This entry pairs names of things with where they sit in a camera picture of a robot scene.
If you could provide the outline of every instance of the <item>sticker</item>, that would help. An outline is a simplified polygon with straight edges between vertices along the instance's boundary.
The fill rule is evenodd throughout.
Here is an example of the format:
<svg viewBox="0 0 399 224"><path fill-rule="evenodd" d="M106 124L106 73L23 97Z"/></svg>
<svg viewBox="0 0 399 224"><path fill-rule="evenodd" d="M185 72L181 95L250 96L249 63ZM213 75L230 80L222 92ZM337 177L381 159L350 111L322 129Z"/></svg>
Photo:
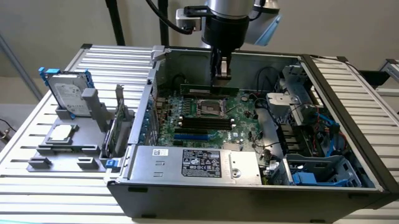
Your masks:
<svg viewBox="0 0 399 224"><path fill-rule="evenodd" d="M183 176L222 178L221 165L221 151L183 150Z"/></svg>
<svg viewBox="0 0 399 224"><path fill-rule="evenodd" d="M155 156L169 156L169 153L170 153L170 150L166 148L158 148L158 149L155 148L153 150L153 155L155 155Z"/></svg>
<svg viewBox="0 0 399 224"><path fill-rule="evenodd" d="M82 98L82 92L78 86L71 84L55 84L59 97L66 109L76 116L90 116L86 100Z"/></svg>

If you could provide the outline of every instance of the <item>black cylinder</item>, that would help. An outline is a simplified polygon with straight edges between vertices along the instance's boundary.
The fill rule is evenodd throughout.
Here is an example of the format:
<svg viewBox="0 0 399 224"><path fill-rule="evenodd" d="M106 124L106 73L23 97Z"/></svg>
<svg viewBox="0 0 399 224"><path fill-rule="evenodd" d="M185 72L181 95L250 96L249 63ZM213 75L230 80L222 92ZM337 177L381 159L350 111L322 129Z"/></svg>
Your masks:
<svg viewBox="0 0 399 224"><path fill-rule="evenodd" d="M222 52L233 52L245 44L249 24L249 17L238 20L207 17L202 40Z"/></svg>

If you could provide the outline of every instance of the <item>circuit board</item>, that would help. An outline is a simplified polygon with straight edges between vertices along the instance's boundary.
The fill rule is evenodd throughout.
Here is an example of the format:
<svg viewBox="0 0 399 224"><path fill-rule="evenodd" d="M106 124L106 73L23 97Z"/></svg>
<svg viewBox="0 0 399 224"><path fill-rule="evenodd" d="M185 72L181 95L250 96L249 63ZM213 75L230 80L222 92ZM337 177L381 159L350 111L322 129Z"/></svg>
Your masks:
<svg viewBox="0 0 399 224"><path fill-rule="evenodd" d="M237 96L223 99L186 98L174 94L158 101L161 117L159 146L177 146L175 129L181 128L181 119L215 118L233 120L231 130L209 129L207 140L179 140L181 147L225 148L253 151L253 137L259 133L258 119L254 118L254 100L249 93L239 91Z"/></svg>

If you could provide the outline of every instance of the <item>black pole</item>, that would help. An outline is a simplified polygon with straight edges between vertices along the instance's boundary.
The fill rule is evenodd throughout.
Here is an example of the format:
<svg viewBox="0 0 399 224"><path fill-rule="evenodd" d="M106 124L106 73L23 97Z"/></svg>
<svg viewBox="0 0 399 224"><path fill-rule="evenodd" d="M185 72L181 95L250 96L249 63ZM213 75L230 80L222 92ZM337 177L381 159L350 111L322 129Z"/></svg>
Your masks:
<svg viewBox="0 0 399 224"><path fill-rule="evenodd" d="M126 45L124 44L124 31L123 31L123 25L120 23L120 18L119 18L116 0L106 0L106 4L107 4L108 11L110 11L116 44L119 46L124 46Z"/></svg>
<svg viewBox="0 0 399 224"><path fill-rule="evenodd" d="M161 13L169 17L169 0L158 0L158 8ZM161 20L162 45L170 46L170 27Z"/></svg>

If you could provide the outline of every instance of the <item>capacitor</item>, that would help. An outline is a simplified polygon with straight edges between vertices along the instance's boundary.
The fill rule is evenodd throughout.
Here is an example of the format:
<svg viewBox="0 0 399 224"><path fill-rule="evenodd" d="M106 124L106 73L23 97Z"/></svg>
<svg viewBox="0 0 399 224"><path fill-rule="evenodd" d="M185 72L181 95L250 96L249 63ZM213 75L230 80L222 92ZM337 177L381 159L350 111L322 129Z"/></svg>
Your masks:
<svg viewBox="0 0 399 224"><path fill-rule="evenodd" d="M243 96L243 97L242 97L242 101L243 101L243 102L247 102L247 101L249 101L249 97Z"/></svg>

